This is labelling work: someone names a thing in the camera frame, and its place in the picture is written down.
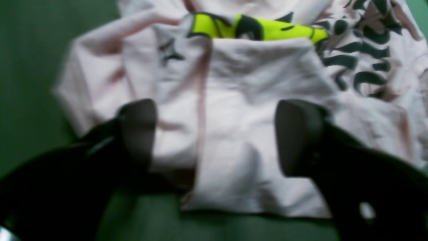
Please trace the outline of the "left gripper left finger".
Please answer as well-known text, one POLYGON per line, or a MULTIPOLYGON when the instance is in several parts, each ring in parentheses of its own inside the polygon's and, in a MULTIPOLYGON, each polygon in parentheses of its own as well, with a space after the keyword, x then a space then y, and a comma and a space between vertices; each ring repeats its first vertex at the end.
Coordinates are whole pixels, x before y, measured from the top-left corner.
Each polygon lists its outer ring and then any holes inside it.
POLYGON ((76 142, 2 177, 1 240, 95 240, 116 187, 147 173, 156 121, 153 100, 126 104, 76 142))

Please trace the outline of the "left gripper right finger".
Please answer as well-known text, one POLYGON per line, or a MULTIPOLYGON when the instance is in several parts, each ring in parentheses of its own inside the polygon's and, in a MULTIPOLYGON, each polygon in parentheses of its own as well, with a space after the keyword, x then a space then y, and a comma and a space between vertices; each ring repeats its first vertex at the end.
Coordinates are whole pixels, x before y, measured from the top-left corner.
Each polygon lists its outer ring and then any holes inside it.
POLYGON ((427 240, 422 171, 365 147, 306 101, 277 104, 275 134, 281 172, 315 183, 342 241, 427 240))

